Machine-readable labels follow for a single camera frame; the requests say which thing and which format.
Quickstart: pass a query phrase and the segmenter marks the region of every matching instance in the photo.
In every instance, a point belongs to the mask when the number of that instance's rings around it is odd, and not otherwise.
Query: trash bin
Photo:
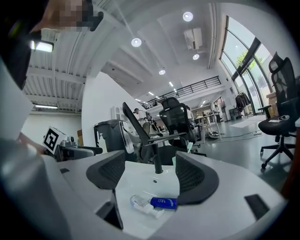
[[[101,147],[98,141],[100,135],[102,135],[105,140],[107,152],[124,150],[125,159],[136,162],[137,156],[134,152],[133,143],[123,128],[129,131],[127,123],[122,120],[108,120],[97,123],[94,126],[96,147]]]

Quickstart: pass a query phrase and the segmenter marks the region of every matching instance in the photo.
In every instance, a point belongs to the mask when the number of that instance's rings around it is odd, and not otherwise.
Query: floor
[[[263,156],[260,157],[261,147],[276,144],[275,137],[264,133],[251,134],[259,130],[258,122],[243,128],[230,126],[243,120],[219,123],[220,132],[224,134],[221,135],[222,142],[219,139],[205,140],[205,143],[200,141],[195,145],[200,143],[201,147],[194,146],[193,149],[207,154],[207,157],[242,166],[280,191],[291,166],[289,157],[281,153],[268,163],[265,170],[261,169],[263,161],[274,151],[264,150]],[[295,143],[295,140],[294,137],[288,137],[285,138],[285,143]]]

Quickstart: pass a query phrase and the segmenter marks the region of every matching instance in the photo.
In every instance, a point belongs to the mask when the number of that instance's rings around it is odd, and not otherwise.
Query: recessed light
[[[160,70],[158,73],[159,73],[159,75],[164,75],[165,74],[165,70]]]
[[[182,17],[184,21],[190,22],[193,19],[193,14],[191,12],[185,12]]]
[[[139,39],[137,37],[131,40],[131,45],[133,47],[139,47],[141,44],[142,44],[141,39]]]
[[[44,52],[48,52],[48,53],[52,53],[53,51],[53,43],[50,42],[46,42],[46,41],[31,41],[30,42],[30,48],[32,50],[40,50],[40,51],[44,51]]]
[[[198,54],[195,54],[194,56],[193,56],[193,60],[197,60],[199,58],[199,55]]]
[[[48,106],[48,105],[35,105],[36,108],[49,108],[49,109],[58,109],[56,106]]]

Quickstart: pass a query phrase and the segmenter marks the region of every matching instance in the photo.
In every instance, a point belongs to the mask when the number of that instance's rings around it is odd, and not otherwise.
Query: blue tube
[[[176,198],[153,197],[151,198],[150,204],[153,207],[158,207],[158,208],[177,209]]]

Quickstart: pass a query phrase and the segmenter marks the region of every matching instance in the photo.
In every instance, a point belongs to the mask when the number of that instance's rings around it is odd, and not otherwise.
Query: air conditioner unit
[[[184,31],[184,37],[188,49],[197,50],[203,45],[201,28],[188,29]]]

